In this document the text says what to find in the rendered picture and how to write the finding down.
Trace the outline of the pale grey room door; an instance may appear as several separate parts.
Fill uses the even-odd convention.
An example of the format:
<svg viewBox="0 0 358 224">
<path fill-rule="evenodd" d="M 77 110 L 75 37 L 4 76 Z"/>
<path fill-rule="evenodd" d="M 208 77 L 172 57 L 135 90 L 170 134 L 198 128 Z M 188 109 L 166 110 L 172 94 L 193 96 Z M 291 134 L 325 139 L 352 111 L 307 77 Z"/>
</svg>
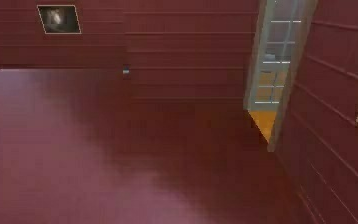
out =
<svg viewBox="0 0 358 224">
<path fill-rule="evenodd" d="M 274 118 L 266 131 L 267 150 L 279 139 L 293 82 L 319 0 L 260 0 L 243 107 L 261 123 Z"/>
</svg>

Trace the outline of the dark framed wall picture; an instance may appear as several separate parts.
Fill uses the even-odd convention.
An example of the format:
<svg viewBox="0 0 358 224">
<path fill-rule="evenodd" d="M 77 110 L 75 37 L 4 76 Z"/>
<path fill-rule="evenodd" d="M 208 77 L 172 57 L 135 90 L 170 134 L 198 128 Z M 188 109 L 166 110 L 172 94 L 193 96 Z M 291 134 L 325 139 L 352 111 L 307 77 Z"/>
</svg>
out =
<svg viewBox="0 0 358 224">
<path fill-rule="evenodd" d="M 81 33 L 75 5 L 38 5 L 37 10 L 45 34 Z"/>
</svg>

